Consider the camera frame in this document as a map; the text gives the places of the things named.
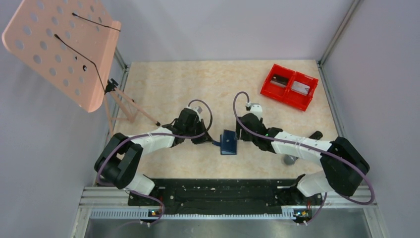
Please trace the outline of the blue leather card holder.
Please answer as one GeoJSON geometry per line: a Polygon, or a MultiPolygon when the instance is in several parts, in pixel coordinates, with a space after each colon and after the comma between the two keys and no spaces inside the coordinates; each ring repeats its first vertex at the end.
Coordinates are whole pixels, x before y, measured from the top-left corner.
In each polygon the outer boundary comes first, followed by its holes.
{"type": "Polygon", "coordinates": [[[225,129],[220,135],[219,141],[213,141],[212,144],[220,148],[222,156],[237,155],[237,140],[234,131],[225,129]]]}

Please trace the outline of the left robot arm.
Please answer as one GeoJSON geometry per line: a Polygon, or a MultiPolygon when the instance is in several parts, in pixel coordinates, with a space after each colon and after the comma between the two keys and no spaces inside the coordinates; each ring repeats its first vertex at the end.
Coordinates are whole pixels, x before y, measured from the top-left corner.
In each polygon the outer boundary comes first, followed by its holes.
{"type": "Polygon", "coordinates": [[[118,189],[139,193],[147,205],[155,204],[159,192],[150,178],[137,171],[140,159],[159,149],[177,146],[185,139],[194,144],[210,142],[201,111],[200,107],[186,107],[173,122],[143,136],[116,133],[97,159],[95,171],[118,189]]]}

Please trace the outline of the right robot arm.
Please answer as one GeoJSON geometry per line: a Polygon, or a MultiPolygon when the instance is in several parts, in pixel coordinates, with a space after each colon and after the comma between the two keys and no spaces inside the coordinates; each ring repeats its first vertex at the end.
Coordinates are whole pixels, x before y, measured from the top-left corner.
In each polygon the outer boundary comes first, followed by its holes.
{"type": "Polygon", "coordinates": [[[367,161],[344,137],[325,141],[295,136],[277,127],[266,127],[259,104],[247,103],[246,110],[247,113],[236,122],[239,140],[252,142],[262,151],[289,155],[322,167],[320,172],[298,177],[290,191],[290,197],[296,204],[304,204],[312,195],[322,192],[335,191],[350,197],[363,178],[348,164],[351,163],[364,175],[370,170],[367,161]]]}

